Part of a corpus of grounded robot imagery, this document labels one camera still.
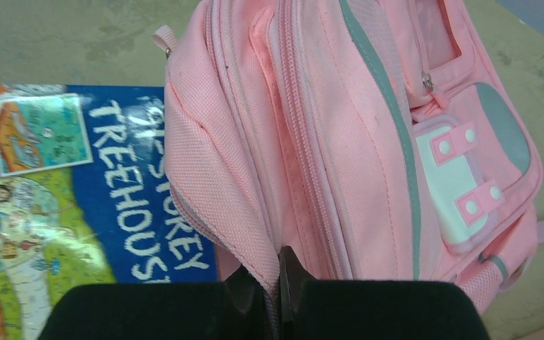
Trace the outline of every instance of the book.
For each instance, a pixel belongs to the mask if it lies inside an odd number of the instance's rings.
[[[77,285],[217,280],[213,244],[169,195],[163,95],[159,87],[0,84],[0,115],[5,103],[44,113],[57,102],[51,111],[64,122],[78,118],[62,128],[24,115],[33,137],[4,114],[15,129],[0,130],[1,138],[52,145],[27,148],[42,162],[29,169],[11,145],[0,146],[0,339],[36,339],[52,306]],[[61,109],[65,101],[71,108]],[[71,131],[82,136],[73,142]],[[65,138],[58,144],[57,136]],[[49,163],[60,145],[75,158]]]

